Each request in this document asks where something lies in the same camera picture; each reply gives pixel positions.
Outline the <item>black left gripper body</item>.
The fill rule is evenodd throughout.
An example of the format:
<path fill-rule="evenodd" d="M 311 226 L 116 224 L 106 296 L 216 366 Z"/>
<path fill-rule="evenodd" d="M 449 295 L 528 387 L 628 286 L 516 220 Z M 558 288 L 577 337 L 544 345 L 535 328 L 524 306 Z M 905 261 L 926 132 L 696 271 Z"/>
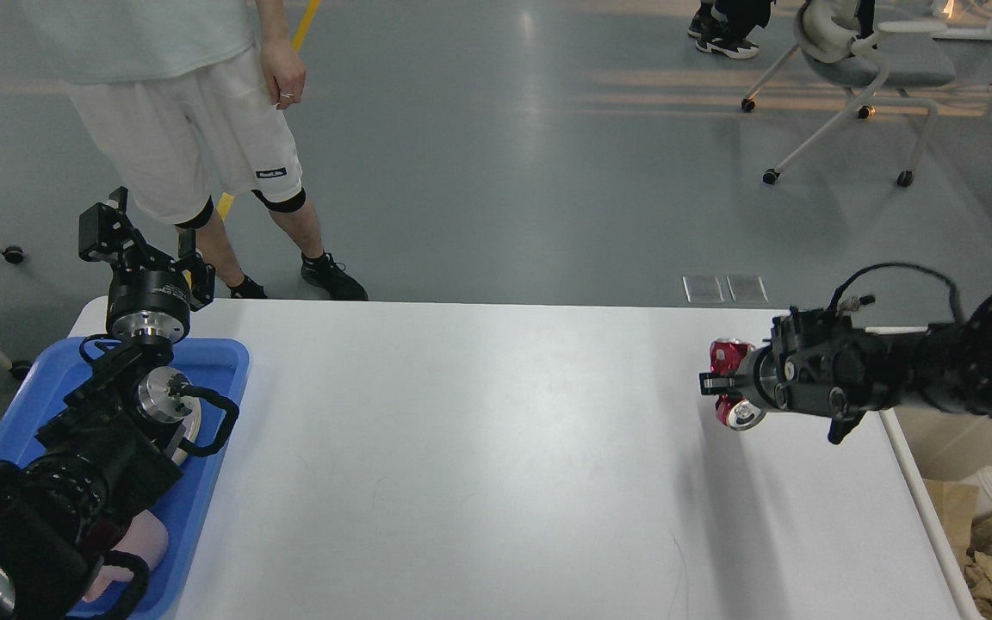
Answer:
<path fill-rule="evenodd" d="M 115 270 L 108 290 L 107 334 L 146 335 L 177 343 L 190 330 L 189 284 L 165 270 Z"/>

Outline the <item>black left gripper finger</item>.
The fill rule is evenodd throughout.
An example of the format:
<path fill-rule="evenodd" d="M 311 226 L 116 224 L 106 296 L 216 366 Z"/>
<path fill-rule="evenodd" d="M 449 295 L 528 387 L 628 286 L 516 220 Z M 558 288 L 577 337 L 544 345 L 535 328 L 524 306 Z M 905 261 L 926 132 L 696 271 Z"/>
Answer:
<path fill-rule="evenodd" d="M 176 272 L 183 275 L 189 287 L 189 309 L 197 313 L 215 298 L 215 267 L 206 262 L 198 251 L 196 230 L 185 229 L 178 234 Z"/>
<path fill-rule="evenodd" d="M 157 258 L 138 228 L 127 217 L 127 188 L 119 187 L 87 208 L 78 219 L 78 257 L 104 262 L 112 270 L 154 270 Z"/>

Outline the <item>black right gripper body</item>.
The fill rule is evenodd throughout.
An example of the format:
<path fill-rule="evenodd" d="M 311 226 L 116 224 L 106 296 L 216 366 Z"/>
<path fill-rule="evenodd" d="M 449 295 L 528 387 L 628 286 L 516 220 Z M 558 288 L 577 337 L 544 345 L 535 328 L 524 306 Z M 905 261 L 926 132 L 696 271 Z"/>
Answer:
<path fill-rule="evenodd" d="M 744 400 L 761 411 L 783 411 L 775 398 L 780 381 L 779 370 L 771 346 L 750 350 L 734 373 L 735 387 Z"/>

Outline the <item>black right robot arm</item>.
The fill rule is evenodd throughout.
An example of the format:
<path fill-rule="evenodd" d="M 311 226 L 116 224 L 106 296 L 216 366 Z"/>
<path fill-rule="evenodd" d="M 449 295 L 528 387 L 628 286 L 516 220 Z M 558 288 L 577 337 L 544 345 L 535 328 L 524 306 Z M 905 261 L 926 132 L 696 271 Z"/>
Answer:
<path fill-rule="evenodd" d="M 867 412 L 897 406 L 992 419 L 992 295 L 972 314 L 947 286 L 952 318 L 917 331 L 858 328 L 851 318 L 873 295 L 846 297 L 847 278 L 826 306 L 791 307 L 772 319 L 760 348 L 716 340 L 700 393 L 716 400 L 716 419 L 746 431 L 771 412 L 829 421 L 827 439 L 842 443 Z"/>

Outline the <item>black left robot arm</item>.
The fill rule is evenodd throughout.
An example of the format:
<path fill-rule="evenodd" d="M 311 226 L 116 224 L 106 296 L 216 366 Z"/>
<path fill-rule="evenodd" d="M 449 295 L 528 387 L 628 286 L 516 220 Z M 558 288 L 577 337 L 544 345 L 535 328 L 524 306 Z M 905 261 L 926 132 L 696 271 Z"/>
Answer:
<path fill-rule="evenodd" d="M 190 314 L 214 298 L 195 232 L 182 232 L 177 257 L 149 245 L 120 187 L 80 215 L 78 254 L 113 271 L 105 330 L 87 337 L 100 354 L 83 354 L 90 376 L 35 433 L 42 456 L 0 460 L 0 619 L 67 619 L 104 567 L 131 576 L 105 617 L 129 617 L 151 572 L 115 545 L 181 479 L 177 452 L 217 454 L 239 416 L 172 364 Z"/>

